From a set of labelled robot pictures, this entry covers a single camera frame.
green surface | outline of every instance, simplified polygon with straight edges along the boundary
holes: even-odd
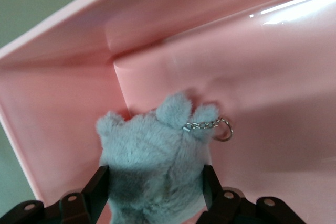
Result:
[[[0,47],[22,35],[71,1],[0,0]],[[2,216],[16,204],[34,199],[34,195],[1,127],[0,171],[0,216]]]

pink plastic surface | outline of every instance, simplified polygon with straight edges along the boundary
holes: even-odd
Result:
[[[212,144],[223,186],[336,223],[335,13],[336,0],[75,0],[0,50],[1,120],[36,197],[86,184],[106,111],[186,90],[234,126]]]

pink tray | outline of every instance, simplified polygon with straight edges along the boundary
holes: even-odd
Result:
[[[336,223],[335,13],[336,0],[75,0],[0,50],[1,123],[51,205],[97,169],[98,117],[187,90],[233,123],[212,144],[223,186]]]

plush toy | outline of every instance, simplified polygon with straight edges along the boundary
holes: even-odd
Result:
[[[191,101],[178,93],[129,121],[113,112],[99,119],[100,164],[110,169],[112,224],[178,224],[204,207],[202,170],[211,162],[214,131],[186,125],[217,117],[212,104],[192,114]]]

blue plush toy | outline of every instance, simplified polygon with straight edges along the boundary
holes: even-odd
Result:
[[[217,117],[214,105],[192,114],[191,101],[178,93],[127,122],[113,112],[99,119],[100,164],[110,167],[112,224],[178,224],[204,207],[202,170],[211,162],[214,131],[185,126]]]

